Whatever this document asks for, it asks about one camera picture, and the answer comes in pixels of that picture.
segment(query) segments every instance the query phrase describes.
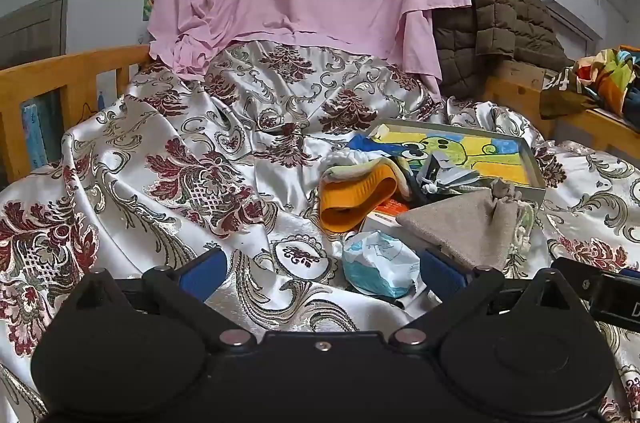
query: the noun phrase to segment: quilted jacket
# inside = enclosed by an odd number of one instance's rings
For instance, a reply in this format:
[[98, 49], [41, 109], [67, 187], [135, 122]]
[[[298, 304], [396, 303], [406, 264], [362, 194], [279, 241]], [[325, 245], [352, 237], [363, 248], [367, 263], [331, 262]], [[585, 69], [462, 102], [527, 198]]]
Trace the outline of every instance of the quilted jacket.
[[481, 94], [486, 77], [505, 59], [557, 71], [573, 65], [540, 0], [472, 3], [433, 11], [443, 96], [463, 99]]

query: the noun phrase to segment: red floral pattern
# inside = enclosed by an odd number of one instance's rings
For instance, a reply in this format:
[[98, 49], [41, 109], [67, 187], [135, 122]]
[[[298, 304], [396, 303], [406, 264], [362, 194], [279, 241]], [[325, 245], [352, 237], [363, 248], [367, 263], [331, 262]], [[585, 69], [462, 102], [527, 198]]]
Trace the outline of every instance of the red floral pattern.
[[191, 210], [185, 206], [180, 206], [179, 208], [173, 208], [178, 215], [183, 216], [185, 219], [189, 219], [195, 225], [200, 226], [201, 228], [207, 228], [207, 221], [205, 221], [204, 217], [200, 215], [199, 212], [195, 210]]
[[416, 74], [408, 74], [398, 66], [387, 66], [391, 73], [391, 79], [405, 90], [418, 89], [418, 76]]
[[97, 230], [82, 213], [74, 213], [68, 197], [47, 206], [36, 203], [29, 213], [20, 202], [4, 205], [0, 318], [7, 322], [8, 338], [18, 356], [31, 354], [58, 300], [94, 264], [97, 250]]
[[638, 412], [640, 410], [640, 377], [636, 376], [626, 380], [625, 393], [631, 414]]
[[291, 46], [278, 46], [271, 53], [266, 53], [260, 63], [274, 69], [287, 83], [301, 82], [308, 74], [316, 72], [311, 61], [302, 58]]
[[152, 58], [148, 58], [146, 62], [140, 64], [140, 70], [138, 72], [141, 74], [151, 74], [152, 72], [160, 72], [166, 68], [167, 67], [162, 60], [153, 60]]
[[151, 105], [163, 116], [180, 116], [187, 110], [187, 106], [182, 103], [182, 95], [174, 88], [156, 92], [153, 96], [143, 98], [142, 101]]
[[310, 167], [310, 162], [318, 159], [319, 156], [311, 157], [305, 152], [305, 137], [299, 125], [285, 123], [282, 132], [283, 135], [277, 136], [267, 150], [254, 152], [254, 157], [268, 159], [287, 168]]
[[226, 106], [231, 107], [238, 101], [236, 84], [227, 81], [224, 74], [208, 74], [204, 77], [204, 90], [211, 96], [215, 96]]
[[78, 190], [78, 182], [82, 181], [89, 170], [90, 166], [89, 154], [85, 154], [80, 159], [74, 159], [74, 166], [64, 165], [62, 167], [62, 180], [65, 183], [66, 193], [70, 196], [74, 190]]
[[547, 188], [558, 188], [558, 184], [564, 183], [566, 179], [564, 168], [548, 147], [538, 148], [535, 156]]
[[570, 241], [566, 237], [559, 237], [558, 240], [571, 256], [579, 262], [615, 273], [626, 267], [628, 256], [622, 246], [612, 248], [600, 239], [591, 239], [588, 243]]
[[311, 255], [308, 251], [300, 249], [295, 246], [286, 246], [283, 255], [291, 261], [293, 264], [303, 264], [310, 268], [313, 263], [319, 263], [320, 257]]
[[322, 132], [327, 134], [347, 134], [369, 128], [378, 113], [369, 109], [362, 98], [350, 88], [341, 89], [335, 98], [322, 104], [326, 117], [319, 119]]
[[622, 423], [625, 418], [620, 414], [620, 405], [614, 399], [605, 396], [600, 404], [600, 414], [607, 423]]
[[427, 94], [418, 110], [412, 114], [412, 119], [415, 121], [428, 121], [432, 114], [443, 109], [444, 104], [441, 101], [433, 101], [433, 98]]
[[281, 120], [282, 118], [275, 116], [272, 111], [262, 111], [258, 115], [257, 126], [259, 130], [269, 130], [276, 128], [280, 124]]
[[207, 219], [212, 233], [222, 238], [262, 222], [262, 201], [222, 154], [211, 151], [198, 160], [178, 137], [165, 149], [168, 158], [146, 157], [147, 167], [160, 177], [148, 189], [149, 195], [170, 207], [188, 207]]

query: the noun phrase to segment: floral satin bedspread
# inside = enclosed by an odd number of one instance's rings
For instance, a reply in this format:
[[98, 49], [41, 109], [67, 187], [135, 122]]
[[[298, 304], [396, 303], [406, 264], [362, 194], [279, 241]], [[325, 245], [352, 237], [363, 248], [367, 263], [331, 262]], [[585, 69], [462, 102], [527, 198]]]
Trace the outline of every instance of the floral satin bedspread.
[[[434, 103], [416, 76], [329, 48], [236, 44], [204, 83], [152, 64], [114, 106], [65, 134], [59, 166], [0, 194], [0, 379], [14, 406], [22, 401], [24, 421], [43, 408], [16, 397], [16, 385], [33, 387], [33, 349], [92, 265], [127, 278], [221, 247], [228, 276], [207, 303], [258, 337], [389, 335], [432, 306], [429, 295], [411, 311], [353, 292], [340, 266], [348, 234], [319, 226], [319, 160], [396, 117], [524, 136], [534, 148], [548, 192], [531, 248], [511, 255], [507, 276], [531, 277], [560, 255], [638, 268], [640, 170], [572, 142], [544, 142], [504, 107]], [[600, 326], [620, 372], [603, 414], [640, 419], [640, 335]]]

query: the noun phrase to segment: wooden bed rail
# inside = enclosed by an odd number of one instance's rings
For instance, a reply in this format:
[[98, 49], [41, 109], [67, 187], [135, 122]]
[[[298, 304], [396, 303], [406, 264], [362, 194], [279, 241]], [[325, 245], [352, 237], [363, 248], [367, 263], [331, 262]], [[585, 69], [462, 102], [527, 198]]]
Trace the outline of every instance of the wooden bed rail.
[[558, 120], [542, 119], [540, 89], [544, 70], [534, 68], [534, 73], [539, 75], [531, 77], [531, 69], [515, 70], [524, 67], [524, 64], [511, 64], [508, 67], [510, 74], [503, 73], [487, 79], [482, 99], [507, 106], [527, 117], [545, 139], [553, 139], [556, 122], [564, 121], [591, 135], [589, 146], [594, 150], [607, 151], [612, 146], [634, 159], [640, 159], [640, 133], [595, 110], [562, 116]]
[[59, 88], [66, 131], [84, 119], [85, 105], [97, 110], [98, 74], [115, 69], [120, 96], [129, 83], [129, 66], [145, 62], [148, 52], [148, 45], [124, 46], [66, 54], [0, 70], [0, 156], [9, 182], [31, 172], [22, 129], [23, 101]]

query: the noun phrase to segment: small box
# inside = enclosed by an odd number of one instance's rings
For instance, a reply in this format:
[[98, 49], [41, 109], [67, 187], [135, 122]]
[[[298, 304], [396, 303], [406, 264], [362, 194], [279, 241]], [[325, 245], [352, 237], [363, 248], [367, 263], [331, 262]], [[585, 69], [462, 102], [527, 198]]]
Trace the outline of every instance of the small box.
[[360, 231], [381, 231], [382, 233], [399, 239], [414, 251], [427, 249], [428, 247], [436, 249], [433, 245], [427, 243], [427, 241], [423, 241], [420, 237], [412, 235], [406, 228], [400, 226], [392, 216], [376, 212], [375, 210], [366, 216], [360, 227]]

